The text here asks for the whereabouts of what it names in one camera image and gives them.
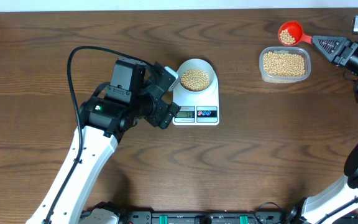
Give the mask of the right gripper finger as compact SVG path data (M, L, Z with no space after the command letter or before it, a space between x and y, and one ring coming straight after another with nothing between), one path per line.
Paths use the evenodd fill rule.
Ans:
M343 44L346 37L314 35L311 39L312 44L320 47L334 47Z
M324 55L329 61L333 62L340 50L339 42L315 42L314 46Z

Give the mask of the red plastic measuring scoop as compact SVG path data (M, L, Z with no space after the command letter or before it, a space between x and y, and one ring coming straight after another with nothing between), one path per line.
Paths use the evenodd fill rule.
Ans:
M295 45L298 45L301 42L304 42L304 43L307 43L307 44L310 44L310 45L312 44L312 41L311 41L312 36L306 35L304 33L303 28L302 28L302 26L301 26L301 24L299 22L297 22L297 21L285 22L278 30L278 39L279 39L279 41L280 41L279 33L284 29L287 29L289 31L289 33L296 40L296 43L294 45L286 45L286 46L295 46Z

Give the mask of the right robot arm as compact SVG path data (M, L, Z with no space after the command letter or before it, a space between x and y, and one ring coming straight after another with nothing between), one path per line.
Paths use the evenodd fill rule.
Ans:
M357 76L354 93L358 102L358 42L345 37L315 35L311 44L331 63ZM288 217L289 223L334 223L358 208L358 144L344 165L344 174L319 194L304 198Z

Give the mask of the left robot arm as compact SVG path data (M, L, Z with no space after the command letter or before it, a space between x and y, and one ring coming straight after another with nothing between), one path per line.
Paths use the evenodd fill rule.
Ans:
M112 80L76 108L78 126L69 153L28 223L79 223L96 179L124 133L141 119L165 129L179 112L176 103L162 99L178 82L169 67L119 58Z

